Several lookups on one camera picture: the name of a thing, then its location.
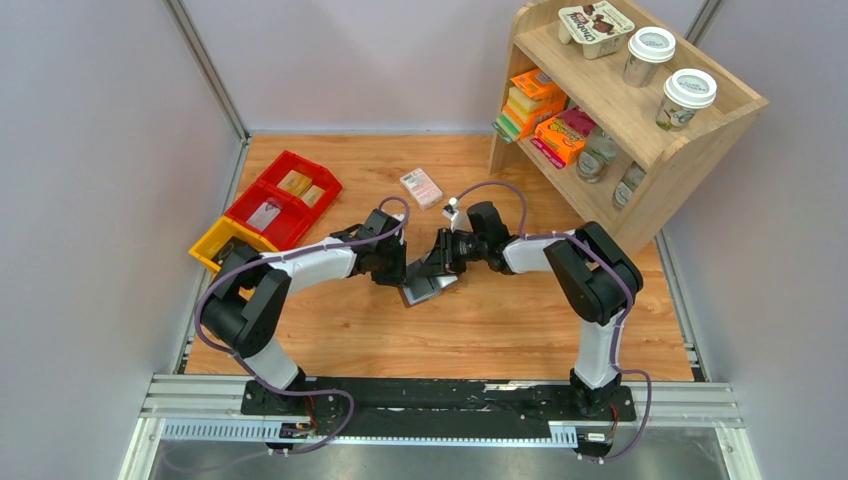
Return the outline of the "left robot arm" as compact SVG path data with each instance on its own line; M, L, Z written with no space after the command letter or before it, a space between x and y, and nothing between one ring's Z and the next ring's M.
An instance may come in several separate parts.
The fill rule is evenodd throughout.
M233 251L195 309L200 339L232 356L285 415L306 399L302 369L275 337L289 295L325 282L369 274L378 284L405 279L406 218L373 210L366 221L320 242L281 252Z

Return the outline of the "brown leather card holder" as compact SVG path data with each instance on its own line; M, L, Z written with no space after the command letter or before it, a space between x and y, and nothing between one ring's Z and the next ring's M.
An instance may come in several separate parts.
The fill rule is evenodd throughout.
M419 276L418 272L422 266L423 261L419 259L406 267L406 280L399 291L407 308L438 296L459 281L457 275Z

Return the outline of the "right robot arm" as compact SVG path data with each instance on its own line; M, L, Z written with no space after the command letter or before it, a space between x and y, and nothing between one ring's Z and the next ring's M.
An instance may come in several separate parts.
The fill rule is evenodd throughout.
M570 372L570 403L581 417L605 411L621 383L617 330L644 280L632 260L595 221L560 234L521 237L509 232L489 202L466 213L447 206L451 219L432 250L407 267L401 288L413 306L454 284L470 262L483 261L495 272L515 275L551 272L581 320L578 359Z

